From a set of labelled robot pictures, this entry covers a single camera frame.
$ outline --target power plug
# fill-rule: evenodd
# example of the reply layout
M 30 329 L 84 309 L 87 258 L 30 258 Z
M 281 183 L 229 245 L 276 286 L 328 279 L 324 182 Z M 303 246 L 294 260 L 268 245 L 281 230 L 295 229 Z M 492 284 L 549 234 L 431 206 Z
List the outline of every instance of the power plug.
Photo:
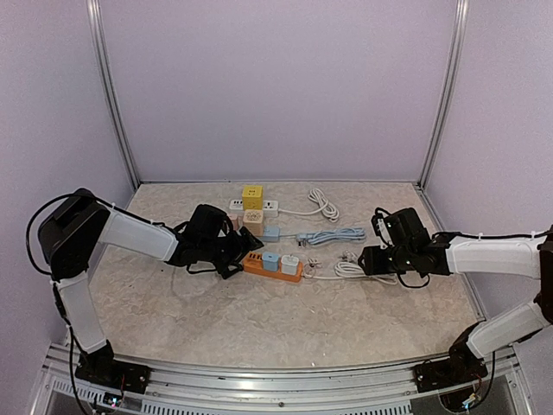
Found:
M 234 199 L 228 207 L 229 213 L 244 216 L 244 203 Z M 264 201 L 263 214 L 265 218 L 276 218 L 278 216 L 278 201 Z

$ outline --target yellow plug adapter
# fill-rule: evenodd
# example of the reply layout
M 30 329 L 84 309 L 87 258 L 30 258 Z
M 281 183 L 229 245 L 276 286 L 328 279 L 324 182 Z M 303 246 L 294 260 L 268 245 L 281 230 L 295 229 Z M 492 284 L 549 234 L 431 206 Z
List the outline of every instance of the yellow plug adapter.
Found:
M 244 186 L 242 203 L 244 210 L 263 210 L 263 186 Z

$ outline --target robotic arm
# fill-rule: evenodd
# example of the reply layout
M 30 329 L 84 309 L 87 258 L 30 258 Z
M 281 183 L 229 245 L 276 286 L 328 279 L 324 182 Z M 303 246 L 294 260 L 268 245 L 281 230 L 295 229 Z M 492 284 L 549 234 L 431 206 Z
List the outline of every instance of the robotic arm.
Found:
M 419 392 L 459 385 L 487 376 L 483 358 L 514 342 L 527 340 L 553 323 L 553 227 L 532 235 L 473 236 L 440 232 L 430 238 L 412 207 L 389 214 L 377 209 L 372 225 L 382 246 L 367 246 L 359 257 L 366 275 L 416 271 L 430 273 L 494 272 L 541 279 L 541 292 L 489 321 L 466 329 L 445 361 L 415 367 Z
M 263 246 L 246 228 L 232 229 L 222 210 L 199 205 L 190 221 L 175 228 L 153 223 L 110 206 L 89 190 L 79 189 L 40 225 L 38 238 L 51 270 L 56 305 L 71 326 L 81 351 L 75 376 L 116 389 L 144 393 L 149 368 L 113 359 L 88 288 L 88 261 L 99 243 L 120 246 L 190 273 L 216 271 L 226 279 L 243 267 L 250 251 Z M 210 262 L 214 269 L 192 271 Z

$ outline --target white plug adapter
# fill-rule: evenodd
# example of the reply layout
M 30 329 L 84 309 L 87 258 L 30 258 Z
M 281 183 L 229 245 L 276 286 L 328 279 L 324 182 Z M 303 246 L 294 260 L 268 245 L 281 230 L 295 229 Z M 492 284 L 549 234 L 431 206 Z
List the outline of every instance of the white plug adapter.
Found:
M 231 214 L 244 216 L 244 203 L 239 199 L 234 199 L 228 207 Z M 278 216 L 278 201 L 264 201 L 263 215 L 265 218 L 276 218 Z

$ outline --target tabletop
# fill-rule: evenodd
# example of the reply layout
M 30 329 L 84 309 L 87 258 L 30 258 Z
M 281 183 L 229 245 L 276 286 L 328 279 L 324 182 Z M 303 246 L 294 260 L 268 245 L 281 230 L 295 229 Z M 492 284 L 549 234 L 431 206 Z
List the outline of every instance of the tabletop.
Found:
M 294 239 L 260 250 L 299 252 L 318 259 L 317 275 L 333 276 L 343 251 L 377 245 L 371 227 L 376 207 L 414 207 L 434 232 L 428 212 L 408 183 L 266 182 L 264 199 L 310 211 L 312 188 L 340 210 L 337 223 L 321 214 L 268 218 L 283 234 L 364 227 L 364 243 L 298 247 Z M 224 210 L 245 183 L 144 184 L 129 210 L 175 226 L 208 203 Z M 417 274 L 406 281 L 420 284 Z M 223 280 L 190 275 L 154 259 L 109 246 L 91 281 L 102 328 L 117 354 L 219 367 L 343 367 L 446 352 L 476 317 L 461 276 L 432 276 L 428 287 L 408 290 L 374 280 L 310 280 L 299 284 L 245 272 Z

